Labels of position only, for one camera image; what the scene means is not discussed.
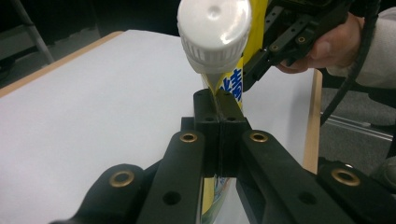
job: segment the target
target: screw hole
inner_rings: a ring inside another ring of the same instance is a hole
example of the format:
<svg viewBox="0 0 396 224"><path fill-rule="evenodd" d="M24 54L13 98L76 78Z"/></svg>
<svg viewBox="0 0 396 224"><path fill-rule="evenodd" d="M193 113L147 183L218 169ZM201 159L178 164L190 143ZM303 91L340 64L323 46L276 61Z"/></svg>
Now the screw hole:
<svg viewBox="0 0 396 224"><path fill-rule="evenodd" d="M273 45L273 46L271 46L271 50L272 51L277 51L277 50L279 50L279 46L278 45Z"/></svg>
<svg viewBox="0 0 396 224"><path fill-rule="evenodd" d="M298 42L304 43L305 42L305 38L303 36L298 37Z"/></svg>
<svg viewBox="0 0 396 224"><path fill-rule="evenodd" d="M252 133L250 135L250 139L255 141L255 142L266 142L268 141L268 136L262 134L262 133Z"/></svg>
<svg viewBox="0 0 396 224"><path fill-rule="evenodd" d="M198 136L193 133L185 133L180 136L180 140L185 143L192 143L198 139Z"/></svg>
<svg viewBox="0 0 396 224"><path fill-rule="evenodd" d="M174 191L169 191L163 195L163 202L168 205L174 205L179 203L181 200L181 196L179 193Z"/></svg>
<svg viewBox="0 0 396 224"><path fill-rule="evenodd" d="M114 173L110 179L109 183L114 188L122 188L128 186L134 181L134 173L132 171L118 171Z"/></svg>
<svg viewBox="0 0 396 224"><path fill-rule="evenodd" d="M361 180L355 174L340 168L332 170L332 178L350 187L356 187L361 183Z"/></svg>

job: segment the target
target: white surface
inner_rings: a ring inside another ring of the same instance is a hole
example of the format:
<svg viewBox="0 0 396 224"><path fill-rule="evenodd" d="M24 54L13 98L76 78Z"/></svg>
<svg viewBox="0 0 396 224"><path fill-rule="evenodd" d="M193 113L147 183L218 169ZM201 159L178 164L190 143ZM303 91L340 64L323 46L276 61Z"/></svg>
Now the white surface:
<svg viewBox="0 0 396 224"><path fill-rule="evenodd" d="M232 72L248 41L250 22L248 0L182 0L177 27L195 72Z"/></svg>
<svg viewBox="0 0 396 224"><path fill-rule="evenodd" d="M299 162L312 74L271 69L243 96L252 127ZM128 31L0 98L0 223L70 218L107 168L159 160L201 88L179 38Z"/></svg>

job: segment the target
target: wooden table edge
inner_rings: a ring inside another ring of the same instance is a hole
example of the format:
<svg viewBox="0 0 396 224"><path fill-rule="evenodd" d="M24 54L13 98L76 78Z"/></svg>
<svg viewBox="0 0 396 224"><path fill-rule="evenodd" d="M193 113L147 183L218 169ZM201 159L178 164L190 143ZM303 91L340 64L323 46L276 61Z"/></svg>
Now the wooden table edge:
<svg viewBox="0 0 396 224"><path fill-rule="evenodd" d="M312 82L311 104L305 137L303 167L314 174L318 172L318 149L320 132L320 105L322 74L315 69Z"/></svg>

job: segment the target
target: finger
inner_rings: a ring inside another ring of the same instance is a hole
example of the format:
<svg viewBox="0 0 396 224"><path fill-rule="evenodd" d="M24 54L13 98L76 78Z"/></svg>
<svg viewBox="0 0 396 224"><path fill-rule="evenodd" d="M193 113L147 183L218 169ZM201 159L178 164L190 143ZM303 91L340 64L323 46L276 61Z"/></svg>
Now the finger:
<svg viewBox="0 0 396 224"><path fill-rule="evenodd" d="M311 57L308 57L307 61L309 68L324 68L335 65L338 62L338 58L330 56L320 59L312 59Z"/></svg>
<svg viewBox="0 0 396 224"><path fill-rule="evenodd" d="M304 57L302 59L299 59L299 60L295 61L294 63L290 64L289 66L287 65L286 61L283 61L280 64L283 65L284 67L288 67L290 69L294 69L297 71L306 70L308 68L308 58Z"/></svg>
<svg viewBox="0 0 396 224"><path fill-rule="evenodd" d="M302 73L308 69L308 68L293 69L293 68L290 68L287 66L283 66L282 64L277 65L276 68L279 69L281 72L288 73L288 74Z"/></svg>
<svg viewBox="0 0 396 224"><path fill-rule="evenodd" d="M328 41L317 41L309 52L308 56L310 59L320 60L322 58L329 57L331 55L331 50L332 46Z"/></svg>

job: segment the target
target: sleeve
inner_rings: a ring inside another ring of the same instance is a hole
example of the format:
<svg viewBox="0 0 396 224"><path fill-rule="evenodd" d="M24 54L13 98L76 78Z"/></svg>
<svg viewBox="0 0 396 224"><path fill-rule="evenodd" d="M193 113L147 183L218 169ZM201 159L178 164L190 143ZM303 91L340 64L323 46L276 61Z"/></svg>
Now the sleeve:
<svg viewBox="0 0 396 224"><path fill-rule="evenodd" d="M396 7L379 14L367 58L356 82L362 86L396 89ZM352 66L327 67L329 74L346 77Z"/></svg>

